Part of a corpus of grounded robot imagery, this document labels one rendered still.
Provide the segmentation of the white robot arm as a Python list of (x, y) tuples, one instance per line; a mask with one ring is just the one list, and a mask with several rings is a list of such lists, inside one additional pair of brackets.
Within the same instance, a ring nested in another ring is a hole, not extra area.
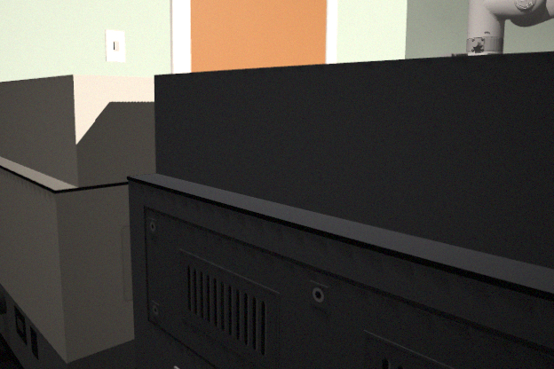
[(466, 56), (470, 51), (503, 52), (506, 20), (519, 27), (531, 27), (553, 18), (554, 0), (469, 0), (466, 52), (440, 56)]

